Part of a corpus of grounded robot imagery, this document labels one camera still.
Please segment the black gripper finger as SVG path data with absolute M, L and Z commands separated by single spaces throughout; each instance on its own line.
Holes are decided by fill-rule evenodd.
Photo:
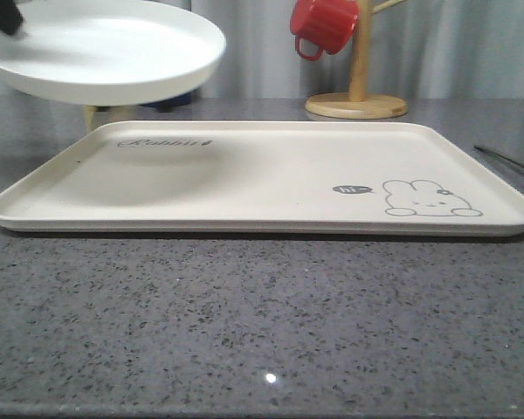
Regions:
M 14 0 L 0 0 L 0 31 L 16 35 L 24 22 L 23 15 Z

